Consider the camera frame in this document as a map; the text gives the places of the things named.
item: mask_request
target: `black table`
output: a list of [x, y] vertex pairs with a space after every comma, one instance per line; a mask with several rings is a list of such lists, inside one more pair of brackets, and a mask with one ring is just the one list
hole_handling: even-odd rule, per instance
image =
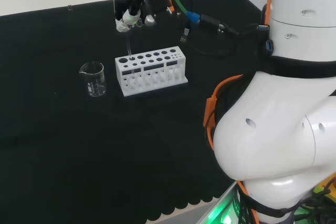
[[[194, 2], [237, 30], [260, 19], [248, 0]], [[248, 42], [234, 57], [200, 55], [180, 44], [181, 18], [161, 16], [133, 32], [132, 52], [179, 45], [189, 83], [130, 98], [116, 79], [114, 59], [127, 50], [112, 1], [0, 18], [1, 224], [145, 223], [228, 188], [202, 122], [216, 85], [253, 62]], [[190, 37], [207, 51], [232, 44], [197, 29]], [[80, 89], [91, 60], [105, 66], [98, 101]]]

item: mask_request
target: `robot end effector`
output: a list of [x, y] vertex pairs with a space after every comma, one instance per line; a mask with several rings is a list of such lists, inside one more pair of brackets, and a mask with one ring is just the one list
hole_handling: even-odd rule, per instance
[[114, 0], [117, 31], [124, 33], [134, 26], [153, 26], [154, 13], [166, 10], [167, 0]]

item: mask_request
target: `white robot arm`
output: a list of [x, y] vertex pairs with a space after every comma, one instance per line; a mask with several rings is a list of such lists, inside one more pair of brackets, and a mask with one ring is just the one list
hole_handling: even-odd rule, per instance
[[[217, 123], [214, 151], [251, 198], [288, 209], [336, 172], [336, 97], [329, 96], [336, 89], [336, 5], [272, 0], [270, 8], [272, 58], [285, 63], [288, 75], [255, 74]], [[286, 223], [290, 214], [258, 217]]]

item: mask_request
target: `test tube rack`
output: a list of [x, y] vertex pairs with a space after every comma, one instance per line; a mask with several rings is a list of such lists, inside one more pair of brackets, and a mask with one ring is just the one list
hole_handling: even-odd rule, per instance
[[185, 56], [179, 47], [115, 59], [117, 78], [125, 97], [187, 83]]

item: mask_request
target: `glass beaker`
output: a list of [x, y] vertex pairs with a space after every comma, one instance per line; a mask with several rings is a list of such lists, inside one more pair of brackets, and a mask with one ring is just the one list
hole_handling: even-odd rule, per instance
[[104, 66], [99, 62], [85, 63], [79, 70], [82, 75], [86, 90], [92, 97], [99, 97], [106, 92]]

